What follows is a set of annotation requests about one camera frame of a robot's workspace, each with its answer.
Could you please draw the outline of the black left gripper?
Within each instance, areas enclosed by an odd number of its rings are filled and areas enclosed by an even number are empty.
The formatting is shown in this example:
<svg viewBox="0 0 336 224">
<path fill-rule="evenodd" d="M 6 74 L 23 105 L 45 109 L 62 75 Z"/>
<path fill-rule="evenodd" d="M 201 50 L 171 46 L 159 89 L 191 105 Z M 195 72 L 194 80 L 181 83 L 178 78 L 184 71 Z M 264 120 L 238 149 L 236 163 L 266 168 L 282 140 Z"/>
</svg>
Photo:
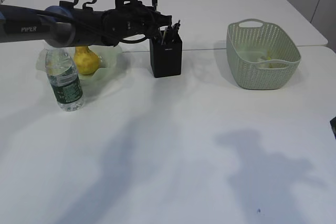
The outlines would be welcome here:
<svg viewBox="0 0 336 224">
<path fill-rule="evenodd" d="M 102 40 L 108 46 L 137 44 L 160 35 L 160 28 L 172 24 L 171 15 L 163 15 L 139 0 L 115 0 L 115 8 L 102 15 Z"/>
</svg>

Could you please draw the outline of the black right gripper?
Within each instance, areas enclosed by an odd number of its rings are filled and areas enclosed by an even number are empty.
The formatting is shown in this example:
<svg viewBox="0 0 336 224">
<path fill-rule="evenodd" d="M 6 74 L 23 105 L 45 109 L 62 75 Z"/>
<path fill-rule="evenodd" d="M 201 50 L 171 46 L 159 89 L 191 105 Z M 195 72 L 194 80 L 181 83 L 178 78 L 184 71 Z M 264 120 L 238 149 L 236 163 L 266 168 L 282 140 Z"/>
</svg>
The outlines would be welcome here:
<svg viewBox="0 0 336 224">
<path fill-rule="evenodd" d="M 330 126 L 331 126 L 331 130 L 334 134 L 334 137 L 336 138 L 336 117 L 334 117 L 331 121 L 330 121 Z"/>
</svg>

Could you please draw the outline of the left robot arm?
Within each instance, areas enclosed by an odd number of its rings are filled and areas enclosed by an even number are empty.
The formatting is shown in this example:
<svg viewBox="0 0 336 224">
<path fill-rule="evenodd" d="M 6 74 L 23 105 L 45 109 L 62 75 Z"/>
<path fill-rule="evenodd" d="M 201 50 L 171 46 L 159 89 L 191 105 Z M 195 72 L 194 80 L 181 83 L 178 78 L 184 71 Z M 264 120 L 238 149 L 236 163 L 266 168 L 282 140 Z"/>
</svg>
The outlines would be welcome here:
<svg viewBox="0 0 336 224">
<path fill-rule="evenodd" d="M 137 44 L 159 36 L 172 16 L 163 15 L 141 1 L 128 1 L 115 9 L 96 11 L 97 0 L 75 8 L 79 0 L 60 1 L 45 10 L 1 5 L 1 42 L 44 40 L 55 48 Z"/>
</svg>

